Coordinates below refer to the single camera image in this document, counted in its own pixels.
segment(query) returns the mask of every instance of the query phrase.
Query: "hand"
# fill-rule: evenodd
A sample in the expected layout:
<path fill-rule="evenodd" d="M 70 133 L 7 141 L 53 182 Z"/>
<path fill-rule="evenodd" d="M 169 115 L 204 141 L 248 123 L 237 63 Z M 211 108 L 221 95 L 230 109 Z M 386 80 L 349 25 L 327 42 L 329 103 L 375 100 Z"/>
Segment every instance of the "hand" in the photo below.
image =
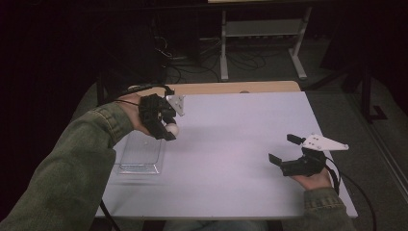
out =
<path fill-rule="evenodd" d="M 129 103 L 126 103 L 126 102 L 116 101 L 115 103 L 117 103 L 119 107 L 129 117 L 130 121 L 133 124 L 133 128 L 135 130 L 143 132 L 147 136 L 150 136 L 149 131 L 147 130 L 146 127 L 143 126 L 143 124 L 141 123 L 140 117 L 139 117 L 139 106 L 138 105 L 140 104 L 140 95 L 136 93 L 126 94 L 126 95 L 120 96 L 118 100 L 129 102 Z"/>
<path fill-rule="evenodd" d="M 296 175 L 292 176 L 292 179 L 299 182 L 305 190 L 315 190 L 319 188 L 332 187 L 330 181 L 330 175 L 326 168 L 324 168 L 320 173 L 311 176 Z"/>

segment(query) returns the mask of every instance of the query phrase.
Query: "white object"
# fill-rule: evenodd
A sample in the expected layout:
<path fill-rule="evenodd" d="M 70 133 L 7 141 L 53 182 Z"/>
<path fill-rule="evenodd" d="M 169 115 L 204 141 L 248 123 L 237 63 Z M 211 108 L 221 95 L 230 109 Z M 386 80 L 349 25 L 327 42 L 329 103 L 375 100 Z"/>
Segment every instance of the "white object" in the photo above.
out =
<path fill-rule="evenodd" d="M 221 56 L 220 72 L 221 81 L 228 81 L 228 65 L 225 54 L 227 37 L 252 37 L 252 36 L 280 36 L 297 35 L 293 48 L 289 48 L 291 59 L 300 80 L 306 80 L 307 75 L 298 57 L 300 45 L 306 32 L 312 8 L 308 7 L 302 18 L 279 20 L 252 20 L 252 21 L 227 21 L 226 11 L 222 11 L 221 26 Z"/>
<path fill-rule="evenodd" d="M 348 145 L 337 141 L 332 141 L 326 137 L 312 134 L 302 144 L 303 147 L 316 151 L 338 151 L 348 150 Z"/>
<path fill-rule="evenodd" d="M 179 128 L 175 123 L 168 123 L 166 124 L 166 130 L 174 135 L 174 137 L 178 136 Z"/>
<path fill-rule="evenodd" d="M 179 116 L 184 115 L 184 98 L 186 95 L 168 95 L 166 96 L 167 102 L 177 112 Z"/>
<path fill-rule="evenodd" d="M 295 160 L 301 150 L 286 135 L 321 133 L 305 92 L 189 95 L 185 108 L 188 116 L 177 119 L 183 132 L 166 142 L 161 174 L 112 172 L 103 195 L 112 216 L 217 220 L 303 215 L 304 189 L 282 176 L 268 153 Z M 118 163 L 122 145 L 115 147 Z M 340 198 L 355 218 L 343 183 Z"/>

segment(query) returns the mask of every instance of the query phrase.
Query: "gray carpet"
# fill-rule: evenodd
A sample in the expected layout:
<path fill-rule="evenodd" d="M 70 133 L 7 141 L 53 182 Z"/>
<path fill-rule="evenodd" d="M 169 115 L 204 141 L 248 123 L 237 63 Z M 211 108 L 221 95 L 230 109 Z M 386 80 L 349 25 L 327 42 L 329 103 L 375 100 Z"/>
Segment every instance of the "gray carpet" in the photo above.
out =
<path fill-rule="evenodd" d="M 309 86 L 331 73 L 330 70 L 319 68 L 328 43 L 325 39 L 303 42 L 299 58 L 308 74 L 306 81 L 299 81 L 296 77 L 286 50 L 288 44 L 277 41 L 267 46 L 244 47 L 241 52 L 230 52 L 229 81 L 294 80 L 301 87 Z M 237 51 L 242 47 L 237 45 L 231 49 Z M 178 70 L 169 70 L 172 77 L 167 79 L 168 83 L 208 83 L 216 82 L 219 78 L 217 55 L 206 59 L 202 64 L 204 68 L 185 65 L 189 62 L 176 64 L 183 66 Z M 372 104 L 379 105 L 389 119 L 368 124 L 359 112 L 360 93 L 343 93 L 340 88 L 343 79 L 339 78 L 319 90 L 307 92 L 321 131 L 324 136 L 349 145 L 348 151 L 332 152 L 332 155 L 339 169 L 357 182 L 369 197 L 377 217 L 377 230 L 408 230 L 406 194 L 398 184 L 395 170 L 391 168 L 395 164 L 389 164 L 390 158 L 395 161 L 398 168 L 396 173 L 400 178 L 401 174 L 408 173 L 408 117 L 394 103 L 387 89 L 373 81 Z M 92 86 L 74 117 L 95 104 L 95 86 Z M 356 187 L 344 181 L 359 213 L 359 217 L 354 220 L 356 228 L 372 230 L 372 218 L 366 200 Z M 285 230 L 301 230 L 294 221 L 285 221 L 284 224 Z M 119 226 L 124 231 L 141 230 L 141 225 L 142 221 L 119 220 Z"/>

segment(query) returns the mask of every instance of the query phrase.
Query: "jacket cuff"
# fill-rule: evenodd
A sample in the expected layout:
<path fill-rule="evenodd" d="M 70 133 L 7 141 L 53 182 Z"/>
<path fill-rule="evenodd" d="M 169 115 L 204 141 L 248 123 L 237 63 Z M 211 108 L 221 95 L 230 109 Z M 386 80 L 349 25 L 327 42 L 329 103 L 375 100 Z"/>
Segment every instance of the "jacket cuff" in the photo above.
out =
<path fill-rule="evenodd" d="M 333 188 L 321 188 L 305 191 L 304 203 L 306 210 L 344 207 L 342 200 L 339 198 Z"/>
<path fill-rule="evenodd" d="M 114 143 L 118 143 L 134 130 L 128 115 L 116 103 L 105 104 L 93 110 L 108 121 L 109 131 Z"/>

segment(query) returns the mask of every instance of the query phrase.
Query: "floor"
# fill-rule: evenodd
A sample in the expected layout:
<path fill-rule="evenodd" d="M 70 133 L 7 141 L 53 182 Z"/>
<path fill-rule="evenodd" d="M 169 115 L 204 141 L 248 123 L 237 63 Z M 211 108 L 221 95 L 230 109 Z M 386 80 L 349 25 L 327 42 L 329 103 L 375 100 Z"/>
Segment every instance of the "floor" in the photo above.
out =
<path fill-rule="evenodd" d="M 201 64 L 180 56 L 168 64 L 168 84 L 219 82 L 217 39 L 208 39 Z M 321 80 L 331 70 L 320 68 L 330 40 L 306 39 L 299 59 L 308 75 L 307 80 L 296 77 L 287 48 L 291 38 L 239 38 L 230 40 L 227 47 L 229 82 L 296 81 L 307 87 Z M 360 90 L 344 93 L 341 84 L 345 76 L 318 90 L 306 91 L 325 137 L 347 143 L 348 151 L 332 152 L 339 169 L 365 192 L 376 216 L 377 230 L 408 230 L 406 178 L 408 173 L 408 116 L 393 101 L 388 90 L 373 80 L 371 103 L 386 114 L 386 120 L 369 124 L 360 114 Z M 96 105 L 94 86 L 80 103 L 77 117 Z M 354 220 L 358 230 L 372 230 L 373 217 L 362 193 L 344 179 L 359 217 Z M 122 230 L 141 230 L 142 221 L 120 218 Z M 284 221 L 285 230 L 302 230 L 295 220 Z"/>

